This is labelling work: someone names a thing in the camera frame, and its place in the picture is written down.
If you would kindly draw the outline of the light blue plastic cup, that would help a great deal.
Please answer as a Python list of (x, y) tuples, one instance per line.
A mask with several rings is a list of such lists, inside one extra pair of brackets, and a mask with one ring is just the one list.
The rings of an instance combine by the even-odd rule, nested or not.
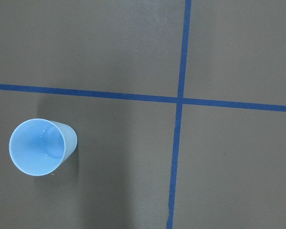
[(56, 170), (76, 149), (76, 132), (67, 124), (35, 118), (12, 132), (9, 153), (14, 165), (30, 176)]

